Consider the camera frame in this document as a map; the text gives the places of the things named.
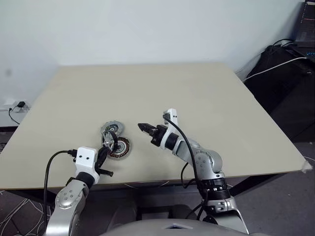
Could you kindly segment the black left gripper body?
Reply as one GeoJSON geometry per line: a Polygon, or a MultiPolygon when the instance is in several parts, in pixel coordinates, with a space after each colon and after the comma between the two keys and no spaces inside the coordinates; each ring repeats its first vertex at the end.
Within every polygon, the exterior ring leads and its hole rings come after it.
{"type": "Polygon", "coordinates": [[[96,163],[94,165],[94,169],[96,171],[96,173],[98,174],[98,169],[101,169],[101,166],[103,165],[103,163],[105,162],[106,159],[99,159],[99,152],[97,155],[97,160],[96,163]]]}

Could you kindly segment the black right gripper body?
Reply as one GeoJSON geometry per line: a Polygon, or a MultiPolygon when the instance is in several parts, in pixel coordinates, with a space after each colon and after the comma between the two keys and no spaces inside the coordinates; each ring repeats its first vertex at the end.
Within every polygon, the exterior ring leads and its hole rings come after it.
{"type": "Polygon", "coordinates": [[[160,146],[162,138],[167,131],[167,126],[157,125],[150,128],[150,136],[152,137],[151,143],[155,146],[160,146]]]}

